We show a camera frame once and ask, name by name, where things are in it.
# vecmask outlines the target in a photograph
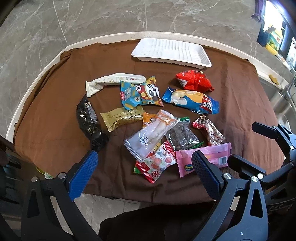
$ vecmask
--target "textured blue pad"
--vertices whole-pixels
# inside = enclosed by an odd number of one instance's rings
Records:
[[[69,183],[69,196],[72,201],[75,198],[80,197],[93,171],[98,165],[98,159],[98,154],[95,151],[91,151],[84,163],[73,176]]]
[[[208,167],[212,164],[207,159],[203,160],[198,152],[192,154],[191,162],[209,196],[213,199],[218,199],[220,197],[220,185]]]

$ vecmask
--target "metal screw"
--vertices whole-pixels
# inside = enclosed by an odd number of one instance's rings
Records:
[[[258,182],[258,181],[259,181],[258,178],[255,177],[255,176],[252,176],[252,180],[253,180],[254,182]]]
[[[231,175],[230,175],[229,173],[225,173],[225,174],[224,174],[224,177],[225,177],[226,179],[231,179]]]
[[[262,173],[258,173],[258,174],[257,174],[257,177],[258,177],[259,179],[263,179],[264,176],[263,176]]]
[[[66,173],[64,173],[64,172],[61,172],[59,175],[58,175],[58,178],[59,179],[63,179],[63,178],[65,178],[66,177]]]
[[[38,180],[38,177],[32,177],[31,181],[34,183],[34,182],[37,182]]]

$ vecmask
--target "snack package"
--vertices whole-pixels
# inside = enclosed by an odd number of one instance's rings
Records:
[[[155,152],[155,155],[136,161],[136,167],[145,178],[154,183],[169,166],[176,163],[176,154],[170,144],[165,141]]]
[[[156,116],[156,114],[149,114],[147,112],[143,113],[143,128],[146,127],[147,125],[149,125],[153,120],[154,117]],[[161,142],[157,142],[157,144],[155,145],[155,147],[153,148],[153,150],[151,152],[149,152],[149,154],[147,155],[147,157],[154,155],[154,153],[157,151],[157,149],[160,147]],[[142,174],[140,172],[140,170],[136,167],[134,167],[133,169],[133,173],[135,174]]]
[[[163,106],[156,86],[155,76],[150,77],[140,85],[121,82],[121,102],[124,108],[130,110],[137,105],[155,104]]]
[[[144,112],[142,106],[137,106],[131,110],[126,110],[124,107],[121,107],[106,113],[101,113],[101,116],[108,131],[114,131],[119,126],[142,120]]]
[[[123,143],[138,161],[143,161],[155,145],[160,142],[165,133],[173,128],[179,120],[171,113],[160,110],[149,125]]]
[[[207,137],[208,145],[219,145],[225,140],[225,137],[214,126],[214,124],[205,116],[201,115],[193,123],[192,126],[196,129],[204,129],[205,136]]]
[[[215,164],[217,167],[227,167],[227,159],[231,155],[231,143],[220,144],[217,146],[200,147],[191,150],[176,151],[176,158],[179,168],[180,177],[193,172],[194,168],[191,163],[192,154],[200,150],[210,163]]]
[[[207,97],[205,94],[188,91],[176,90],[168,87],[163,100],[176,106],[187,108],[198,114],[217,114],[219,113],[219,102]]]
[[[183,117],[165,134],[166,139],[174,151],[198,148],[202,145],[199,139],[188,128],[189,123],[189,117]]]
[[[85,82],[86,96],[91,97],[99,92],[105,85],[120,85],[121,81],[137,85],[146,81],[146,78],[143,75],[123,73],[107,75],[91,82]]]
[[[185,90],[198,91],[201,93],[214,90],[207,76],[197,69],[178,73],[176,74],[176,78]]]
[[[91,148],[100,151],[109,141],[108,136],[101,130],[98,117],[86,95],[77,105],[76,116],[80,129],[91,142]]]

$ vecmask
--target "purple object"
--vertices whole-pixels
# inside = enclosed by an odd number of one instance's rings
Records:
[[[252,15],[252,18],[258,22],[262,21],[262,12],[265,6],[265,0],[255,0],[255,13]]]

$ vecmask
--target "stainless steel sink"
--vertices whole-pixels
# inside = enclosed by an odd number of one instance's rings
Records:
[[[272,104],[278,123],[296,133],[296,109],[293,101],[286,101],[278,88],[264,79],[259,78],[259,80]]]

